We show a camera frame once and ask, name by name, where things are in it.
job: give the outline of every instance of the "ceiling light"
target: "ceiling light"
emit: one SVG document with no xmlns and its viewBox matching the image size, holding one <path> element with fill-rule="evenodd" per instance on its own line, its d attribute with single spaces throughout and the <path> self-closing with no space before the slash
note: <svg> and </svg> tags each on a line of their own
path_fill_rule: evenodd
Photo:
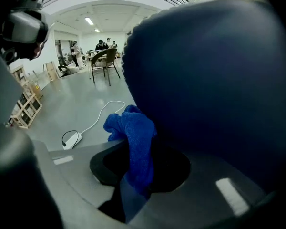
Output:
<svg viewBox="0 0 286 229">
<path fill-rule="evenodd" d="M 93 22 L 90 18 L 85 18 L 85 20 L 90 24 L 90 25 L 93 25 Z"/>
</svg>

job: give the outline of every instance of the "blue towel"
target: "blue towel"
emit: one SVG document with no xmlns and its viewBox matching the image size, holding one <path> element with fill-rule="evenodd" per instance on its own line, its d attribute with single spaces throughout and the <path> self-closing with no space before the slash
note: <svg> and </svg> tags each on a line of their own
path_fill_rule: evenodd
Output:
<svg viewBox="0 0 286 229">
<path fill-rule="evenodd" d="M 104 129 L 111 135 L 108 141 L 127 139 L 129 144 L 129 170 L 124 179 L 144 195 L 152 183 L 154 169 L 151 158 L 151 139 L 157 135 L 154 123 L 136 106 L 129 105 L 121 116 L 110 114 Z"/>
</svg>

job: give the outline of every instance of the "black chair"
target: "black chair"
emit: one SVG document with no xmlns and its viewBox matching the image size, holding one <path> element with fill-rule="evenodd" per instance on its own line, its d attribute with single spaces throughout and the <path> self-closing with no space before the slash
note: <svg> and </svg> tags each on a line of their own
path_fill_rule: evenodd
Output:
<svg viewBox="0 0 286 229">
<path fill-rule="evenodd" d="M 115 55 L 116 55 L 116 51 L 117 49 L 116 48 L 109 48 L 109 49 L 106 49 L 104 51 L 101 51 L 99 52 L 97 55 L 95 55 L 93 58 L 92 58 L 92 62 L 91 62 L 91 72 L 92 72 L 92 77 L 93 77 L 93 83 L 95 83 L 95 80 L 94 80 L 94 74 L 93 74 L 93 67 L 96 67 L 96 68 L 103 68 L 103 71 L 104 71 L 104 77 L 106 77 L 105 75 L 105 69 L 107 71 L 107 75 L 108 75 L 108 82 L 109 82 L 109 86 L 110 85 L 110 78 L 109 78 L 109 72 L 108 72 L 108 68 L 115 68 L 115 71 L 116 73 L 118 74 L 119 78 L 120 78 L 120 75 L 114 65 L 114 60 L 115 60 Z M 102 56 L 106 55 L 106 60 L 105 61 L 102 61 L 100 58 Z"/>
<path fill-rule="evenodd" d="M 71 75 L 71 71 L 67 66 L 58 66 L 58 69 L 61 72 L 61 77 Z"/>
</svg>

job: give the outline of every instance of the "white cable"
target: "white cable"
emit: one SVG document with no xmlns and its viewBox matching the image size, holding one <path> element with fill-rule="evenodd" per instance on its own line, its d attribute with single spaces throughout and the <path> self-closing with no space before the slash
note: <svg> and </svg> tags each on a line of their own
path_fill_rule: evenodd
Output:
<svg viewBox="0 0 286 229">
<path fill-rule="evenodd" d="M 103 107 L 103 109 L 107 106 L 107 104 L 113 103 L 113 102 L 123 103 L 123 104 L 124 104 L 120 109 L 118 109 L 117 111 L 115 111 L 115 113 L 119 112 L 119 111 L 120 111 L 121 109 L 123 109 L 123 108 L 125 107 L 125 105 L 126 105 L 125 102 L 113 100 L 113 101 L 109 101 L 108 103 L 106 103 L 105 106 Z M 97 118 L 96 122 L 94 122 L 94 124 L 93 124 L 92 126 L 88 127 L 86 130 L 82 131 L 82 132 L 81 132 L 81 135 L 82 135 L 85 131 L 88 131 L 89 129 L 91 129 L 92 127 L 94 127 L 94 125 L 99 121 L 103 109 L 101 109 L 100 114 L 99 114 L 99 117 Z"/>
</svg>

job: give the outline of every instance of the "concrete floor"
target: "concrete floor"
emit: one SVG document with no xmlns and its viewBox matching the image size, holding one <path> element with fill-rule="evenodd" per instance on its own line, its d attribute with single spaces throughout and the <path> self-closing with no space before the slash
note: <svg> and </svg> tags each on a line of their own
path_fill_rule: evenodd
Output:
<svg viewBox="0 0 286 229">
<path fill-rule="evenodd" d="M 134 104 L 118 61 L 119 79 L 114 68 L 109 69 L 111 86 L 104 78 L 102 69 L 94 71 L 89 80 L 88 72 L 66 76 L 50 82 L 43 90 L 41 103 L 43 107 L 31 127 L 26 131 L 32 140 L 42 141 L 49 151 L 62 150 L 62 135 L 71 130 L 82 132 L 97 119 L 100 110 L 111 100 Z M 104 131 L 103 124 L 107 116 L 118 110 L 122 103 L 110 103 L 102 111 L 99 122 L 83 134 L 83 139 L 75 148 L 107 142 L 109 133 Z M 65 135 L 64 141 L 74 133 Z"/>
</svg>

